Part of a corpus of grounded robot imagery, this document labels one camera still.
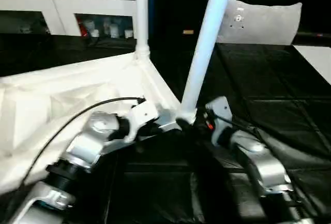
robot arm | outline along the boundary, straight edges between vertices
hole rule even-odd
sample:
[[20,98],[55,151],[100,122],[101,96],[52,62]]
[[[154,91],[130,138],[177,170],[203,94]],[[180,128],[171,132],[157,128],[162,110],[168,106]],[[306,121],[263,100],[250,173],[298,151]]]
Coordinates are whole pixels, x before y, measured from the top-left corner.
[[133,107],[125,116],[93,112],[59,160],[47,166],[49,175],[38,182],[14,213],[9,224],[61,224],[76,200],[81,178],[100,156],[134,144],[141,127],[157,119],[151,102]]
[[239,164],[245,169],[260,198],[263,210],[271,223],[314,223],[304,217],[292,182],[283,164],[256,136],[242,131],[232,131],[226,140],[220,139],[225,130],[232,126],[217,118],[231,120],[232,114],[225,97],[219,97],[206,105],[205,118],[212,122],[212,143],[230,150]]

black cable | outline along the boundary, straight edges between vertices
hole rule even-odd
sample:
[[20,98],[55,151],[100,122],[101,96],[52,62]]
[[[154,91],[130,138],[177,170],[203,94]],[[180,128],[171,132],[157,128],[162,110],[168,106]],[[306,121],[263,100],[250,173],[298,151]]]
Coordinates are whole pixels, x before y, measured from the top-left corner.
[[247,132],[247,133],[249,133],[250,135],[253,135],[254,137],[257,137],[257,135],[256,135],[252,130],[248,129],[247,127],[244,127],[243,125],[241,125],[241,124],[239,124],[239,123],[237,123],[237,122],[230,121],[230,120],[228,120],[228,119],[226,119],[226,118],[224,118],[224,117],[222,117],[222,116],[219,116],[219,115],[217,115],[217,114],[214,114],[214,116],[215,116],[216,118],[218,118],[218,119],[220,119],[220,120],[222,120],[222,121],[228,123],[228,124],[231,124],[232,126],[235,126],[236,128],[238,128],[238,129],[241,130],[241,131]]
[[110,102],[115,102],[115,101],[124,101],[124,100],[138,100],[138,101],[142,101],[144,100],[143,98],[139,98],[139,97],[118,97],[118,98],[113,98],[113,99],[108,99],[105,101],[101,101],[98,102],[96,104],[93,104],[91,106],[89,106],[88,108],[82,110],[81,112],[77,113],[76,115],[74,115],[72,118],[70,118],[49,140],[48,142],[44,145],[44,147],[39,151],[38,155],[35,157],[34,161],[32,162],[32,164],[30,165],[29,169],[26,171],[25,176],[23,177],[23,179],[21,180],[19,187],[17,188],[14,196],[11,198],[8,207],[5,211],[4,214],[4,220],[2,223],[6,223],[6,220],[8,218],[8,215],[11,214],[11,208],[14,207],[18,196],[20,195],[20,191],[23,189],[24,184],[26,179],[29,177],[31,170],[33,169],[33,167],[35,166],[36,162],[38,161],[39,157],[42,155],[42,153],[46,150],[46,148],[51,144],[51,142],[59,135],[60,132],[63,131],[63,129],[65,129],[72,121],[74,121],[76,118],[78,118],[79,116],[81,116],[82,114],[86,113],[87,111],[96,108],[100,105],[104,105]]
[[322,159],[330,160],[330,156],[329,155],[325,155],[325,154],[323,154],[321,152],[317,152],[315,150],[309,149],[305,145],[300,145],[300,144],[296,143],[293,139],[291,139],[288,136],[286,136],[286,135],[278,132],[277,130],[275,130],[273,128],[267,127],[266,125],[262,125],[262,124],[260,124],[260,123],[258,123],[256,121],[254,121],[254,120],[247,121],[247,120],[245,120],[243,118],[240,118],[240,119],[243,120],[244,122],[247,122],[250,125],[254,126],[255,127],[255,130],[256,130],[256,132],[258,133],[259,136],[260,136],[259,130],[261,130],[261,131],[267,133],[268,135],[274,137],[275,139],[284,142],[286,145],[288,145],[289,147],[291,147],[291,148],[293,148],[295,150],[299,150],[301,152],[310,154],[312,156],[317,156],[317,157],[320,157]]

white metal rod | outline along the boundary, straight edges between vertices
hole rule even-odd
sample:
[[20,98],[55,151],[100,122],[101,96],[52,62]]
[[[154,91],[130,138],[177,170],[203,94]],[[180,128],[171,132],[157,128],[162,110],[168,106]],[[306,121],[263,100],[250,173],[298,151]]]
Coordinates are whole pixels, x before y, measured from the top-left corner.
[[136,0],[137,4],[137,46],[139,53],[149,53],[148,39],[148,8],[147,0]]
[[181,110],[187,114],[195,113],[195,106],[227,3],[228,0],[208,0],[182,99]]

red light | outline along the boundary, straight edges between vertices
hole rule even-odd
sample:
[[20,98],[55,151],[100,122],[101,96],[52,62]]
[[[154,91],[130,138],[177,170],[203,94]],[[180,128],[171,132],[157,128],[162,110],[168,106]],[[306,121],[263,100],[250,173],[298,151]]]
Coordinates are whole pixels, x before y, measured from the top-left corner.
[[210,130],[213,130],[213,129],[214,129],[213,125],[210,124],[210,123],[207,123],[207,127],[208,127]]

glass cabinet door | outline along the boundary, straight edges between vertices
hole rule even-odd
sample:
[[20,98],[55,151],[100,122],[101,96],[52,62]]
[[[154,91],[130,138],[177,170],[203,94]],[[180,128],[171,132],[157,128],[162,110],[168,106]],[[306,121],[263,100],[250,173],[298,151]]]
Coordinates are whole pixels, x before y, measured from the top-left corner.
[[133,39],[133,22],[130,16],[75,14],[82,36]]
[[2,34],[49,34],[46,21],[40,11],[0,11]]

